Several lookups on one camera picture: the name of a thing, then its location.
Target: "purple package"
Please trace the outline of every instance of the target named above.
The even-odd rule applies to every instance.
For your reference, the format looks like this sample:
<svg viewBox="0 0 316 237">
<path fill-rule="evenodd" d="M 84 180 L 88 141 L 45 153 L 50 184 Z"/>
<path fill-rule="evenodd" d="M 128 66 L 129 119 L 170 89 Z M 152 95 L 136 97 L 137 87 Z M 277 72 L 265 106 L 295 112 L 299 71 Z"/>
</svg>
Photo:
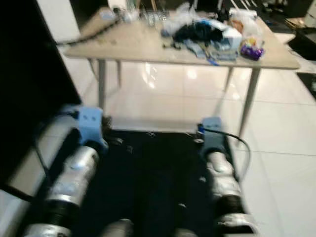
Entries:
<svg viewBox="0 0 316 237">
<path fill-rule="evenodd" d="M 263 48 L 254 49 L 253 47 L 247 47 L 246 45 L 244 45 L 240 50 L 240 53 L 243 56 L 246 56 L 255 61 L 258 61 L 259 58 L 264 54 L 264 52 L 265 50 Z"/>
</svg>

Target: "tabletop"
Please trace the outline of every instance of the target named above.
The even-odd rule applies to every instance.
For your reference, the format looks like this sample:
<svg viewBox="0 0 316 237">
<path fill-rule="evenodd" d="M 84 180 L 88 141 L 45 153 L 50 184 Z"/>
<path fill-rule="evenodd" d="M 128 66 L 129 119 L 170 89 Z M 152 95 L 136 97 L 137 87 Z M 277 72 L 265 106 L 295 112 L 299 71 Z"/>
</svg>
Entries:
<svg viewBox="0 0 316 237">
<path fill-rule="evenodd" d="M 81 36 L 88 36 L 112 21 L 103 20 L 101 8 L 87 22 L 81 30 Z M 298 69 L 299 63 L 288 49 L 274 36 L 273 32 L 260 17 L 256 20 L 263 30 L 265 55 L 259 61 L 238 57 L 236 61 L 218 61 L 220 66 L 270 68 L 270 69 Z M 65 55 L 76 58 L 113 59 L 122 61 L 138 61 L 152 63 L 210 65 L 205 59 L 198 59 L 189 50 L 164 49 L 163 43 L 170 43 L 170 38 L 160 35 L 161 24 L 149 27 L 145 20 L 132 23 L 119 23 L 100 34 L 95 39 L 78 43 L 70 47 Z"/>
</svg>

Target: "silver cylinder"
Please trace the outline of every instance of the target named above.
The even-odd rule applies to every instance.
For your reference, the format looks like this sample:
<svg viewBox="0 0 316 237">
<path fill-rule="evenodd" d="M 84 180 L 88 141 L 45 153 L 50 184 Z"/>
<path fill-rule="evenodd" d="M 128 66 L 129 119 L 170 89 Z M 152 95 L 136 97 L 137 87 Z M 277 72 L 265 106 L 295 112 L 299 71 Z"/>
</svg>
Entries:
<svg viewBox="0 0 316 237">
<path fill-rule="evenodd" d="M 111 223 L 100 237 L 130 237 L 133 234 L 133 223 L 129 219 L 121 219 Z"/>
<path fill-rule="evenodd" d="M 233 166 L 226 160 L 221 152 L 213 152 L 207 156 L 207 169 L 214 176 L 233 175 Z"/>
<path fill-rule="evenodd" d="M 232 213 L 220 218 L 218 225 L 226 227 L 248 226 L 254 234 L 259 233 L 254 218 L 249 214 Z"/>
<path fill-rule="evenodd" d="M 24 237 L 69 237 L 70 234 L 69 229 L 61 226 L 33 224 L 28 227 Z"/>
<path fill-rule="evenodd" d="M 80 205 L 88 187 L 85 177 L 74 171 L 59 176 L 50 189 L 47 200 L 60 200 Z"/>
<path fill-rule="evenodd" d="M 241 197 L 239 184 L 233 176 L 221 176 L 214 178 L 212 191 L 215 198 L 220 198 L 228 195 Z"/>
<path fill-rule="evenodd" d="M 67 159 L 64 172 L 75 171 L 89 181 L 95 172 L 98 160 L 99 156 L 93 148 L 81 146 L 72 157 Z"/>
</svg>

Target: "black mat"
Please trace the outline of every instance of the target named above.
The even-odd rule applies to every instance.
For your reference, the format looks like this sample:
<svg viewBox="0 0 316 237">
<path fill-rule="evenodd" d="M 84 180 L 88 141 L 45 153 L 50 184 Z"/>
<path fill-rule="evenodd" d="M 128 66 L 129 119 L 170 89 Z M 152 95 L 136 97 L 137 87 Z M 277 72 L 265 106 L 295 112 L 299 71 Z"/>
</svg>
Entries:
<svg viewBox="0 0 316 237">
<path fill-rule="evenodd" d="M 137 237 L 168 237 L 179 227 L 199 237 L 212 236 L 208 183 L 199 181 L 207 173 L 192 137 L 126 131 L 112 135 L 125 146 L 112 146 L 100 162 L 73 237 L 100 236 L 120 218 L 134 222 Z"/>
<path fill-rule="evenodd" d="M 298 77 L 301 79 L 303 84 L 306 86 L 307 90 L 311 93 L 311 95 L 316 100 L 316 86 L 313 88 L 313 83 L 316 84 L 316 74 L 312 73 L 296 73 Z"/>
</svg>

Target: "table leg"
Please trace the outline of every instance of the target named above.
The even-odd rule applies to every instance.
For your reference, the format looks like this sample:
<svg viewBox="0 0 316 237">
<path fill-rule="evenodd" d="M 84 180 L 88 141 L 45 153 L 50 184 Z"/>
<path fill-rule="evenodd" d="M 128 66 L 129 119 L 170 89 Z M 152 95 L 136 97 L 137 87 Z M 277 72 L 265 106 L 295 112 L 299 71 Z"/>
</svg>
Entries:
<svg viewBox="0 0 316 237">
<path fill-rule="evenodd" d="M 220 11 L 222 9 L 222 5 L 223 5 L 223 0 L 218 0 L 217 3 L 217 10 Z"/>
<path fill-rule="evenodd" d="M 98 59 L 98 68 L 99 68 L 99 107 L 103 110 L 103 113 L 105 113 L 105 105 L 104 105 L 104 90 L 106 87 L 106 77 L 105 77 L 105 71 L 106 71 L 106 62 L 104 59 Z"/>
<path fill-rule="evenodd" d="M 89 64 L 90 64 L 90 68 L 91 68 L 94 76 L 96 77 L 95 70 L 94 70 L 94 67 L 93 67 L 93 59 L 92 58 L 88 58 L 88 61 L 89 61 Z"/>
<path fill-rule="evenodd" d="M 246 97 L 245 104 L 243 106 L 243 113 L 241 117 L 241 124 L 240 124 L 240 129 L 239 129 L 239 134 L 238 134 L 239 137 L 242 136 L 244 128 L 245 128 L 245 124 L 248 118 L 248 113 L 252 104 L 253 96 L 255 94 L 259 75 L 260 75 L 260 69 L 252 69 L 250 82 L 248 86 L 247 97 Z"/>
<path fill-rule="evenodd" d="M 116 60 L 117 65 L 118 65 L 118 86 L 122 86 L 122 61 L 121 60 Z"/>
<path fill-rule="evenodd" d="M 229 83 L 231 82 L 231 78 L 232 78 L 232 75 L 233 75 L 233 71 L 234 71 L 234 68 L 233 68 L 233 67 L 229 67 L 228 75 L 227 75 L 227 78 L 226 78 L 226 85 L 225 85 L 224 91 L 227 91 L 227 88 L 228 88 L 228 86 L 229 86 Z"/>
</svg>

